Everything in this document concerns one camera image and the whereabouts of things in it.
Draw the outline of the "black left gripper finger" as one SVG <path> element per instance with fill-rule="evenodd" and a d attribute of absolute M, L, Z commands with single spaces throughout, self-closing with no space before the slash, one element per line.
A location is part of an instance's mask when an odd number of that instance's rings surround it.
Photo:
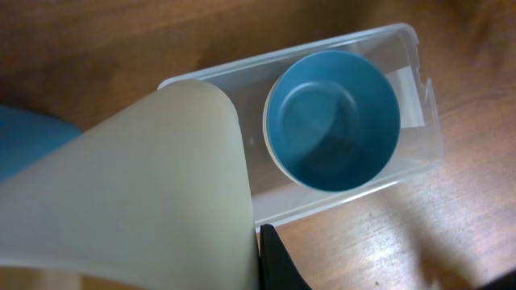
<path fill-rule="evenodd" d="M 274 226 L 260 227 L 260 289 L 311 290 L 302 278 Z"/>

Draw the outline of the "cream bowl back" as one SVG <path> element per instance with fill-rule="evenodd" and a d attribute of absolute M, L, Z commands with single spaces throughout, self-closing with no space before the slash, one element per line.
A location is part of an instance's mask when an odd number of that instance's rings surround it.
<path fill-rule="evenodd" d="M 268 96 L 265 99 L 264 103 L 264 109 L 262 114 L 262 129 L 263 129 L 263 136 L 264 136 L 264 143 L 267 148 L 267 151 L 272 159 L 272 161 L 275 163 L 276 167 L 283 173 L 284 176 L 288 177 L 290 180 L 292 180 L 295 184 L 298 184 L 299 186 L 305 187 L 305 185 L 300 182 L 298 179 L 296 179 L 294 176 L 292 176 L 288 171 L 285 170 L 281 162 L 276 156 L 276 153 L 273 150 L 272 144 L 270 143 L 269 136 L 268 136 L 268 108 L 270 99 L 272 96 L 272 93 L 274 89 L 277 86 L 277 82 L 279 81 L 279 78 L 277 78 L 273 85 L 271 86 L 271 89 L 268 92 Z"/>

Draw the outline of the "cream cup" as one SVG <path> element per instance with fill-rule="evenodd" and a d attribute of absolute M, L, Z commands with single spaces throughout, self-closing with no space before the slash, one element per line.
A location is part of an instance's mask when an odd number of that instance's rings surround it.
<path fill-rule="evenodd" d="M 1 263 L 149 289 L 257 289 L 229 97 L 204 81 L 174 82 L 3 182 Z"/>

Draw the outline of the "blue bowl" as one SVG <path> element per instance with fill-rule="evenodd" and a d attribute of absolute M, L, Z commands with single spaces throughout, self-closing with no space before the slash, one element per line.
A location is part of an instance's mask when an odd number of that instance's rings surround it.
<path fill-rule="evenodd" d="M 279 77 L 268 136 L 286 171 L 305 187 L 337 193 L 376 177 L 393 156 L 401 112 L 392 85 L 355 53 L 301 58 Z"/>

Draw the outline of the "blue cup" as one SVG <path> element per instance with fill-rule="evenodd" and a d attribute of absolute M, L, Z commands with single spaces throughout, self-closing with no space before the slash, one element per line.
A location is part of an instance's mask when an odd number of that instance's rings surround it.
<path fill-rule="evenodd" d="M 62 119 L 1 105 L 1 181 L 80 134 L 76 126 Z"/>

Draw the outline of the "clear plastic container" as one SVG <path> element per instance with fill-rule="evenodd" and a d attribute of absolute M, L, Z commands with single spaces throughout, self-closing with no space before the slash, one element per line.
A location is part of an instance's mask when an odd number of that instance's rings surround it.
<path fill-rule="evenodd" d="M 419 73 L 418 36 L 406 23 L 373 28 L 285 48 L 182 75 L 219 87 L 233 102 L 248 166 L 256 226 L 285 223 L 430 171 L 443 161 L 443 134 L 431 81 Z M 263 110 L 270 89 L 289 66 L 323 50 L 354 52 L 388 78 L 401 110 L 398 145 L 386 167 L 367 184 L 342 193 L 324 193 L 289 179 L 271 159 L 264 142 Z"/>

